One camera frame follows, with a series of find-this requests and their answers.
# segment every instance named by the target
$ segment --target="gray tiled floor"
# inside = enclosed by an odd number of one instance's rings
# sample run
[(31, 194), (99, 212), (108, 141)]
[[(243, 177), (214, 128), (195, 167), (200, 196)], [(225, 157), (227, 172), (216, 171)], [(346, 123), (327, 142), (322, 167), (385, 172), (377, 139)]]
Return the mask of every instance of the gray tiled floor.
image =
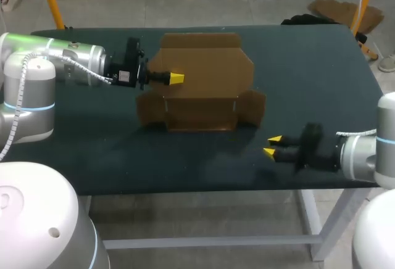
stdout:
[[(279, 24), (307, 12), (313, 0), (57, 0), (64, 23), (78, 27), (188, 27)], [(340, 0), (357, 2), (358, 0)], [(395, 50), (395, 0), (371, 0), (384, 21), (368, 46), (384, 56)], [(30, 33), (54, 28), (45, 0), (22, 0), (6, 13), (8, 31)], [(372, 71), (384, 92), (395, 91), (395, 74)], [(324, 221), (341, 190), (316, 191)], [(371, 199), (382, 192), (377, 189)], [(91, 216), (104, 239), (302, 233), (291, 191), (210, 192), (101, 196)], [(351, 268), (350, 225), (325, 263), (312, 263), (306, 246), (140, 249), (110, 251), (112, 268)]]

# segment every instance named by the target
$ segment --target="flattened cardboard box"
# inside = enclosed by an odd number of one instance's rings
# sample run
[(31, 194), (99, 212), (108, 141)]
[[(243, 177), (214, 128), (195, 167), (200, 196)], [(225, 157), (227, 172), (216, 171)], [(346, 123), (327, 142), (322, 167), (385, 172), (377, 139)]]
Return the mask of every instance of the flattened cardboard box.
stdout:
[(185, 75), (184, 83), (152, 83), (136, 99), (143, 126), (164, 122), (169, 131), (234, 130), (260, 126), (265, 95), (250, 90), (254, 64), (235, 33), (169, 33), (149, 62), (153, 72)]

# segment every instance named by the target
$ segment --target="cardboard piece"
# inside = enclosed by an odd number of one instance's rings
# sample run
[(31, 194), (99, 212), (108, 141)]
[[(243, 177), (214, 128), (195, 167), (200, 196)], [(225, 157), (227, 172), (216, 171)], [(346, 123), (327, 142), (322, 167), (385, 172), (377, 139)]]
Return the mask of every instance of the cardboard piece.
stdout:
[[(307, 8), (326, 18), (351, 27), (352, 19), (357, 10), (357, 5), (350, 2), (338, 2), (335, 0), (315, 0)], [(384, 19), (381, 10), (376, 7), (368, 6), (358, 31), (367, 34), (370, 33)]]
[(169, 131), (234, 130), (237, 123), (260, 126), (264, 94), (249, 90), (254, 64), (235, 33), (169, 33), (149, 62), (153, 72), (185, 75), (184, 83), (151, 83), (136, 98), (143, 126), (165, 122)]

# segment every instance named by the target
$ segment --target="table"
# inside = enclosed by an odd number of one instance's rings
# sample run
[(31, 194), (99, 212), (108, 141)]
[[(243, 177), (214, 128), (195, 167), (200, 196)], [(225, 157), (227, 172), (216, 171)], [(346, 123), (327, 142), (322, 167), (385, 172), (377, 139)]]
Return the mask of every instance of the table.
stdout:
[[(267, 95), (258, 130), (168, 133), (165, 128), (144, 129), (135, 114), (140, 90), (59, 84), (52, 137), (14, 145), (6, 160), (48, 165), (80, 195), (303, 189), (299, 195), (310, 235), (128, 239), (105, 245), (115, 249), (309, 243), (313, 259), (323, 260), (375, 185), (348, 181), (341, 173), (309, 169), (295, 173), (292, 165), (273, 163), (262, 147), (272, 136), (299, 136), (306, 122), (321, 123), (328, 135), (375, 128), (381, 89), (349, 29), (341, 25), (103, 28), (74, 30), (73, 39), (104, 46), (112, 53), (124, 50), (129, 36), (140, 37), (146, 56), (152, 57), (168, 32), (239, 33), (243, 51), (255, 63), (253, 88)], [(70, 39), (63, 30), (34, 34)], [(346, 190), (321, 229), (310, 189), (327, 188)]]

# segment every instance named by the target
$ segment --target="robotic arm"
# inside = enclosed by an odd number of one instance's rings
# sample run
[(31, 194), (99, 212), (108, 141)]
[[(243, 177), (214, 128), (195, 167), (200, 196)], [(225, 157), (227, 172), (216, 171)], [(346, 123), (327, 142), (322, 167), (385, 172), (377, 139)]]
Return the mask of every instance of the robotic arm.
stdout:
[(378, 102), (378, 127), (360, 133), (337, 132), (324, 137), (322, 127), (309, 123), (299, 138), (276, 136), (264, 148), (275, 162), (293, 163), (296, 170), (342, 171), (350, 180), (395, 189), (395, 93)]
[(5, 33), (0, 37), (0, 74), (4, 103), (0, 105), (0, 145), (5, 156), (11, 143), (39, 141), (54, 129), (55, 80), (78, 85), (110, 85), (140, 89), (150, 81), (182, 83), (183, 75), (148, 70), (139, 39), (129, 38), (123, 60), (101, 46), (39, 36)]

